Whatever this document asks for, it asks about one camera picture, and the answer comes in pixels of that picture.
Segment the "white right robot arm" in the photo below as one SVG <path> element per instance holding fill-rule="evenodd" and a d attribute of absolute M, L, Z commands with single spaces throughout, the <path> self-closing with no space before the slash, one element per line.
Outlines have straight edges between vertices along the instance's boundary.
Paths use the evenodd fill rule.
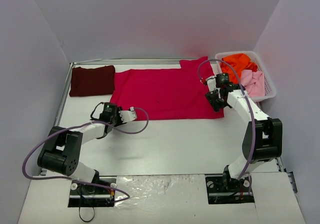
<path fill-rule="evenodd" d="M 260 165 L 282 154 L 283 124 L 278 118 L 264 113 L 249 97 L 241 84 L 230 81 L 227 73 L 205 79 L 209 92 L 205 94 L 215 112 L 228 107 L 243 120 L 246 127 L 242 141 L 242 154 L 227 165 L 222 177 L 222 186 L 229 191 L 240 184 L 240 179 L 250 175 Z"/>

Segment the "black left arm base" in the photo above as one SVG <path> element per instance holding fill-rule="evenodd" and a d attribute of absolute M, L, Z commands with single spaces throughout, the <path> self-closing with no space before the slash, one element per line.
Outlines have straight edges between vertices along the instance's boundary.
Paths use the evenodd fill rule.
<path fill-rule="evenodd" d="M 115 190 L 84 185 L 72 182 L 69 190 L 68 208 L 76 208 L 83 223 L 90 223 L 98 208 L 113 208 L 115 206 Z"/>

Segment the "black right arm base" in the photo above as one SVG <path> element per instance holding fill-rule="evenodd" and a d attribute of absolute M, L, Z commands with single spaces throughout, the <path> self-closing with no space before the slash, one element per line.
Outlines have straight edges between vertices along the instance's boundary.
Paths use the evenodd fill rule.
<path fill-rule="evenodd" d="M 207 202 L 209 205 L 233 205 L 254 203 L 252 177 L 240 180 L 230 178 L 229 172 L 205 175 Z"/>

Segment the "crimson red t-shirt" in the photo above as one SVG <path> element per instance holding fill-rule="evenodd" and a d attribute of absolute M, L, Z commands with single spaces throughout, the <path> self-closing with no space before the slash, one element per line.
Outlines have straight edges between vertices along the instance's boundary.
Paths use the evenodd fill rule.
<path fill-rule="evenodd" d="M 209 89 L 200 78 L 213 76 L 208 57 L 180 60 L 179 68 L 129 69 L 117 72 L 115 90 L 110 101 L 124 110 L 137 112 L 138 120 L 220 119 L 223 110 L 215 112 L 205 95 Z"/>

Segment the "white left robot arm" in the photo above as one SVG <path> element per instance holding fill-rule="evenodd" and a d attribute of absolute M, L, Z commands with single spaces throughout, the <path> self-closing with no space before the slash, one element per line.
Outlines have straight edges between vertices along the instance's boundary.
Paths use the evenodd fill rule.
<path fill-rule="evenodd" d="M 111 102 L 104 102 L 99 118 L 92 115 L 91 123 L 76 130 L 68 130 L 45 141 L 37 159 L 39 167 L 61 174 L 74 180 L 82 181 L 82 187 L 89 193 L 97 192 L 101 187 L 100 174 L 97 170 L 79 161 L 82 144 L 93 139 L 102 139 L 112 128 L 121 126 L 120 111 L 123 108 Z"/>

